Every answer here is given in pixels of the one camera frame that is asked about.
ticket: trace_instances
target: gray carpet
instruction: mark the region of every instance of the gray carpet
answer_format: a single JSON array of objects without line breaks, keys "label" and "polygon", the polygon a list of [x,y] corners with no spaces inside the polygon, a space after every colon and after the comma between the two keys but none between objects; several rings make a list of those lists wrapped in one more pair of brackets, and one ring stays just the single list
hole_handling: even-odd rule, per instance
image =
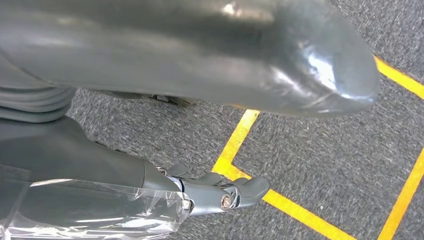
[{"label": "gray carpet", "polygon": [[[333,0],[377,56],[424,84],[424,1]],[[234,164],[343,231],[376,239],[424,147],[424,101],[381,78],[371,109],[332,119],[261,113]],[[197,177],[209,171],[243,110],[209,102],[179,108],[80,90],[68,115],[92,140]],[[424,239],[421,183],[395,239]],[[265,202],[191,217],[172,239],[324,239]]]}]

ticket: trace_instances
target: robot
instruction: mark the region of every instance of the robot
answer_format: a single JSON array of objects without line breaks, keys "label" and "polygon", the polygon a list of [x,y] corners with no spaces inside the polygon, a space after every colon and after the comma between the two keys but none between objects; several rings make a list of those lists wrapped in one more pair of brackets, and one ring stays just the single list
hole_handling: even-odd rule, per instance
[{"label": "robot", "polygon": [[372,105],[379,74],[326,0],[0,0],[1,239],[160,239],[269,190],[89,141],[77,88],[331,117]]}]

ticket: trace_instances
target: yellow floor marking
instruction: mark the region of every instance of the yellow floor marking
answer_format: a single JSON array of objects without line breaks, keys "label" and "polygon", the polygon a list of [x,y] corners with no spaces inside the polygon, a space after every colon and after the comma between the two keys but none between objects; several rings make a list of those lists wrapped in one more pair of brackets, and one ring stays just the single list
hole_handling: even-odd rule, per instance
[{"label": "yellow floor marking", "polygon": [[396,203],[388,216],[383,229],[378,236],[378,240],[390,240],[395,235],[396,229],[398,229],[401,220],[407,211],[408,205],[410,204],[421,179],[424,176],[424,148],[421,151],[412,171],[409,174],[405,185],[400,191],[397,197]]},{"label": "yellow floor marking", "polygon": [[[234,181],[238,178],[247,178],[251,179],[252,177],[242,172],[240,169],[234,165],[227,165],[224,169],[218,169],[217,173],[226,176],[231,181]],[[312,212],[306,210],[299,204],[291,201],[287,197],[279,194],[274,190],[269,190],[268,193],[262,198],[265,202],[269,203],[271,206],[276,209],[286,213],[292,218],[298,220],[299,222],[305,224],[311,229],[317,231],[318,233],[324,235],[325,237],[333,240],[354,240],[355,238],[346,232],[338,229],[334,225],[326,222],[319,216],[313,214]]]},{"label": "yellow floor marking", "polygon": [[389,66],[380,58],[375,56],[374,59],[380,73],[382,73],[389,79],[395,81],[396,83],[406,88],[407,90],[413,92],[418,97],[424,99],[424,85],[421,85],[421,83],[415,81],[414,79],[407,76],[406,74]]},{"label": "yellow floor marking", "polygon": [[212,168],[212,172],[216,172],[218,169],[224,169],[231,164],[240,146],[248,135],[253,123],[258,118],[260,111],[257,110],[246,110],[229,137],[221,155]]},{"label": "yellow floor marking", "polygon": [[[246,110],[231,137],[229,138],[227,144],[222,150],[221,155],[213,166],[212,172],[224,175],[231,181],[234,181],[238,178],[251,178],[249,175],[232,165],[232,161],[247,134],[249,133],[253,123],[258,118],[259,113],[260,112],[256,110]],[[322,218],[318,217],[317,215],[306,210],[305,208],[272,189],[263,197],[263,200],[329,239],[355,239],[349,234],[343,232],[334,225],[326,222]]]},{"label": "yellow floor marking", "polygon": [[[424,86],[419,82],[415,81],[411,77],[403,74],[402,72],[392,68],[387,63],[374,57],[378,70],[392,79],[402,87],[416,94],[420,98],[424,99]],[[228,179],[234,181],[238,178],[248,178],[251,177],[246,173],[242,172],[240,169],[232,165],[232,161],[239,151],[240,146],[243,144],[246,136],[248,135],[253,123],[258,118],[260,111],[257,110],[246,110],[231,137],[229,138],[227,144],[222,150],[221,155],[216,161],[215,165],[212,168],[212,171],[219,173],[227,177]],[[378,237],[378,240],[389,240],[391,239],[396,229],[399,226],[399,223],[402,220],[402,217],[405,211],[408,208],[408,205],[418,187],[418,184],[421,181],[421,178],[424,174],[424,149],[420,154],[414,168],[412,169],[405,186],[403,187],[400,195],[383,227],[381,233]],[[284,197],[274,190],[269,190],[269,192],[263,197],[263,200],[273,207],[279,209],[280,211],[288,214],[292,218],[298,220],[299,222],[305,224],[311,229],[317,231],[323,236],[332,239],[332,240],[354,240],[355,238],[346,232],[338,229],[336,226],[326,222],[322,218],[303,208],[302,206],[296,204],[290,199]]]}]

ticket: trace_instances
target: bolt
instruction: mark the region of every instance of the bolt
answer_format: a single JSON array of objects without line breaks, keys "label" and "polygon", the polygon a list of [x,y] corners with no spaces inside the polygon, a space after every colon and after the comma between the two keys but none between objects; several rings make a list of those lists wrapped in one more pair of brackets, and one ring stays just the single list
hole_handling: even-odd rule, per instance
[{"label": "bolt", "polygon": [[189,209],[190,208],[190,201],[189,200],[183,200],[182,201],[182,208]]},{"label": "bolt", "polygon": [[227,211],[231,207],[231,197],[228,194],[222,195],[221,198],[221,209]]}]

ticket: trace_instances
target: yellow tape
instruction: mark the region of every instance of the yellow tape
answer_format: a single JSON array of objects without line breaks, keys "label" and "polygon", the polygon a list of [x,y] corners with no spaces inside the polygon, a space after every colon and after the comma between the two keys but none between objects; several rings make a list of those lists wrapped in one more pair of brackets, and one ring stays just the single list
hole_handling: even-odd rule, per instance
[{"label": "yellow tape", "polygon": [[246,110],[235,127],[232,135],[229,137],[221,155],[212,168],[212,172],[217,172],[217,169],[224,169],[230,165],[239,151],[240,146],[243,144],[246,136],[248,135],[253,123],[259,116],[260,111],[257,110]]},{"label": "yellow tape", "polygon": [[[231,181],[234,181],[238,178],[247,178],[251,179],[252,177],[246,173],[239,170],[237,167],[231,164],[221,165],[217,167],[216,173],[222,174]],[[265,202],[269,203],[271,206],[277,208],[278,210],[286,213],[292,218],[298,220],[299,222],[305,224],[311,229],[317,231],[318,233],[324,235],[325,237],[332,240],[354,240],[355,238],[346,232],[338,229],[334,225],[326,222],[319,216],[313,214],[312,212],[306,210],[297,203],[291,201],[287,197],[279,194],[274,190],[269,190],[268,193],[262,198]]]},{"label": "yellow tape", "polygon": [[[407,90],[416,94],[420,98],[424,99],[424,86],[419,82],[415,81],[411,77],[401,73],[400,71],[392,68],[387,65],[378,57],[374,57],[378,70],[389,79],[392,79],[399,85],[403,86]],[[222,150],[221,155],[213,166],[212,171],[219,173],[227,177],[228,179],[234,181],[238,178],[248,178],[251,177],[246,173],[239,170],[237,167],[232,165],[232,161],[236,156],[240,146],[248,135],[253,123],[259,115],[259,111],[256,110],[246,110],[231,137],[229,138],[227,144]],[[391,239],[396,229],[398,228],[405,211],[408,208],[408,205],[417,190],[418,184],[420,183],[424,174],[424,149],[420,154],[413,170],[411,171],[405,186],[403,187],[400,195],[388,217],[381,233],[378,237],[379,240],[389,240]],[[274,190],[269,190],[269,192],[263,197],[263,200],[273,207],[279,209],[280,211],[288,214],[292,218],[298,220],[299,222],[305,224],[311,229],[317,231],[323,236],[332,239],[332,240],[354,240],[355,238],[346,232],[338,229],[336,226],[326,222],[322,218],[303,208],[302,206],[296,204],[290,199],[284,197]]]},{"label": "yellow tape", "polygon": [[[253,123],[257,119],[259,113],[260,112],[256,110],[246,110],[231,137],[229,138],[227,144],[222,150],[221,155],[213,166],[213,172],[224,175],[231,181],[234,181],[238,178],[251,178],[249,175],[242,172],[231,163],[244,139],[248,135]],[[355,239],[349,234],[343,232],[334,225],[326,222],[322,218],[318,217],[317,215],[306,210],[305,208],[282,196],[274,190],[270,190],[263,197],[263,200],[329,239]]]},{"label": "yellow tape", "polygon": [[380,73],[382,73],[389,79],[395,81],[407,90],[413,92],[418,97],[424,99],[424,85],[421,85],[419,82],[415,81],[411,77],[389,66],[380,58],[375,56],[374,59]]},{"label": "yellow tape", "polygon": [[383,229],[378,236],[378,240],[390,240],[395,235],[396,229],[398,229],[405,212],[414,196],[421,179],[424,176],[424,148],[421,151],[412,171],[409,174],[405,185],[400,191],[397,197],[396,203],[388,216]]}]

